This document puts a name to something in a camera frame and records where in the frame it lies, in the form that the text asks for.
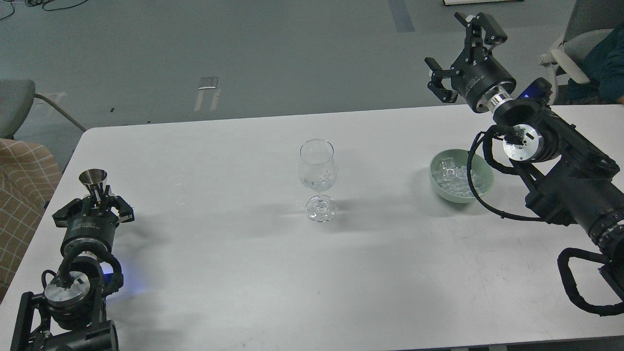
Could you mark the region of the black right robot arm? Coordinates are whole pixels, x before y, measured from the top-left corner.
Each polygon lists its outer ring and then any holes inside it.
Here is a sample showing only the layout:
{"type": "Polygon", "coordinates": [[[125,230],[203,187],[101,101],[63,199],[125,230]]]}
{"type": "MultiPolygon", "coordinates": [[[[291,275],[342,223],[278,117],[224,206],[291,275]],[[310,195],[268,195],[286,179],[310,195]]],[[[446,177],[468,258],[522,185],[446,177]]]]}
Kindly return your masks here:
{"type": "Polygon", "coordinates": [[[557,258],[560,278],[572,304],[588,313],[620,315],[622,303],[592,305],[580,295],[569,267],[571,258],[600,264],[599,272],[618,297],[623,296],[624,196],[613,183],[620,167],[606,153],[558,116],[549,106],[552,84],[537,78],[521,95],[510,94],[516,80],[493,57],[493,49],[507,35],[490,14],[455,13],[466,30],[464,47],[450,69],[431,57],[428,88],[444,103],[462,97],[475,113],[490,112],[493,126],[475,136],[467,154],[472,169],[478,147],[487,164],[503,174],[519,176],[528,188],[524,217],[483,202],[472,178],[468,186],[476,200],[501,218],[580,225],[599,253],[564,249],[557,258]]]}

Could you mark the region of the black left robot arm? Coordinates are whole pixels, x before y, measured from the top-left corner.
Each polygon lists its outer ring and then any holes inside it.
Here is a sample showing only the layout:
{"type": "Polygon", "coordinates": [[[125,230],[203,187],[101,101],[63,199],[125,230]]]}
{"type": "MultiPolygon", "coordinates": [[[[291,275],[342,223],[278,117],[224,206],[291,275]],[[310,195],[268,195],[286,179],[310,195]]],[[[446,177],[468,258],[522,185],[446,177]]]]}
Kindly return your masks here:
{"type": "Polygon", "coordinates": [[[134,220],[132,207],[110,186],[88,184],[53,215],[65,229],[56,271],[41,275],[43,292],[25,292],[14,325],[12,351],[117,351],[115,322],[106,299],[123,286],[122,266],[112,254],[115,231],[134,220]]]}

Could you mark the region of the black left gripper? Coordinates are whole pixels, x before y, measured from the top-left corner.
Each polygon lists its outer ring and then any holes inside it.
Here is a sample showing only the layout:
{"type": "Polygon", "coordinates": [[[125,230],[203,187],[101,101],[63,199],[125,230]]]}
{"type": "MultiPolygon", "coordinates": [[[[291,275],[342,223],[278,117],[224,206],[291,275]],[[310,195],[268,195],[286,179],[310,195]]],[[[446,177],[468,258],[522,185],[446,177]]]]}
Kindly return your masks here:
{"type": "Polygon", "coordinates": [[[135,220],[134,209],[122,197],[114,195],[109,185],[104,187],[100,201],[102,217],[97,212],[91,213],[92,204],[92,197],[74,198],[53,213],[56,227],[65,228],[60,248],[62,256],[84,243],[94,243],[111,254],[119,224],[135,220]]]}

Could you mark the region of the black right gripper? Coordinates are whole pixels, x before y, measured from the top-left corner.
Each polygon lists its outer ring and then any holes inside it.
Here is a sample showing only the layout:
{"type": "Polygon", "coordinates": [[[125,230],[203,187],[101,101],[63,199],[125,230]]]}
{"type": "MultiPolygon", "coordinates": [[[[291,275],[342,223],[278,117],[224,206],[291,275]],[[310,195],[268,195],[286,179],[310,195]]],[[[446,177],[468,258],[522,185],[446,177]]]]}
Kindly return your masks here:
{"type": "Polygon", "coordinates": [[[512,93],[517,86],[515,78],[492,55],[508,36],[490,14],[454,13],[454,17],[466,30],[464,48],[450,69],[442,69],[435,58],[424,58],[431,73],[427,87],[443,103],[455,103],[459,94],[473,112],[485,113],[488,108],[482,98],[490,89],[502,86],[512,93]],[[451,78],[453,89],[444,86],[445,78],[451,78]]]}

